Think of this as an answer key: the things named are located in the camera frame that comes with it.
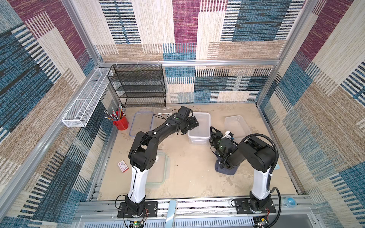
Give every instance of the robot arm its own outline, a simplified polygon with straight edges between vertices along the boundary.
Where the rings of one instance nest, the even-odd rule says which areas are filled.
[[[260,140],[257,136],[266,138],[273,146]],[[254,182],[250,191],[250,209],[252,212],[265,210],[265,205],[270,201],[269,187],[272,172],[279,158],[272,140],[266,135],[251,134],[237,144],[233,141],[233,134],[229,131],[223,135],[211,127],[210,143],[216,149],[217,155],[222,158],[222,168],[232,169],[246,159],[252,165]]]
[[[132,165],[132,182],[128,195],[126,196],[127,207],[136,215],[141,215],[145,202],[145,186],[149,169],[156,161],[157,147],[169,135],[181,131],[186,134],[199,126],[194,112],[181,106],[178,113],[167,117],[165,123],[149,132],[138,132],[131,150],[129,151],[130,164]]]

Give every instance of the beige table surface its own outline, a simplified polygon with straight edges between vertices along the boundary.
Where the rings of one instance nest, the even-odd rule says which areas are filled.
[[[167,105],[180,108],[181,105]],[[263,120],[254,104],[207,104],[185,105],[194,112],[208,112],[213,127],[224,132],[224,118],[241,115],[252,133],[269,136]],[[129,136],[134,114],[142,108],[127,108],[129,121],[127,130],[119,131],[108,161],[101,184],[98,200],[115,200],[120,194],[127,194],[131,183],[131,165],[128,153],[134,137]],[[209,196],[246,196],[253,184],[253,168],[244,161],[235,175],[224,175],[214,169],[215,155],[209,146],[192,145],[188,134],[166,138],[160,145],[170,158],[169,178],[160,186],[146,188],[146,198],[181,198]],[[117,163],[124,160],[129,169],[122,173]],[[280,168],[273,172],[270,188],[276,186],[281,194],[296,194],[281,159]]]

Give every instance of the dark cloth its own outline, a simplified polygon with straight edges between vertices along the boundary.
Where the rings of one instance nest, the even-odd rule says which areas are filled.
[[[239,167],[239,165],[237,165],[236,167],[233,167],[232,169],[227,169],[226,166],[224,166],[223,169],[221,169],[219,167],[219,162],[222,158],[220,158],[219,156],[217,156],[217,161],[215,162],[215,165],[214,165],[214,168],[215,168],[215,171],[219,172],[219,173],[223,173],[223,174],[226,174],[226,175],[234,175]]]

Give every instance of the plastic bin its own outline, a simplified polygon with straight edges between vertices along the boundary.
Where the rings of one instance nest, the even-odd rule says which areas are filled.
[[[170,111],[172,111],[173,108],[155,108],[155,110],[153,111],[154,115],[160,115],[164,118],[167,118],[168,114]],[[163,124],[165,122],[164,119],[158,118],[156,116],[154,116],[152,118],[152,125],[151,125],[151,129],[150,131],[152,131],[153,129],[157,128],[158,126],[160,126],[161,124]],[[172,138],[175,134],[171,134],[169,135],[167,138]]]
[[[150,131],[152,124],[153,112],[149,110],[139,110],[134,115],[134,119],[132,122],[131,130],[129,132],[130,136],[136,136],[136,134],[140,131],[148,132]]]
[[[150,168],[147,176],[146,187],[154,188],[159,187],[169,178],[170,172],[170,160],[169,157],[162,150],[157,150],[158,160],[155,161],[153,166]]]
[[[210,114],[206,112],[194,112],[199,126],[188,131],[189,142],[197,145],[208,145],[210,138]]]
[[[234,141],[240,143],[241,140],[251,134],[242,116],[230,116],[224,119],[224,128],[233,133]]]

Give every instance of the black mesh shelf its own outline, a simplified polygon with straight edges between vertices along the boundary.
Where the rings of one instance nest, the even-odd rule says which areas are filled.
[[[109,81],[124,92],[125,107],[166,107],[166,88],[161,64],[117,64]]]
[[[166,96],[165,93],[139,93],[139,92],[135,92],[135,93],[128,93],[128,96],[127,96],[126,93],[124,93],[119,98],[128,98],[128,97],[165,97],[165,96]]]

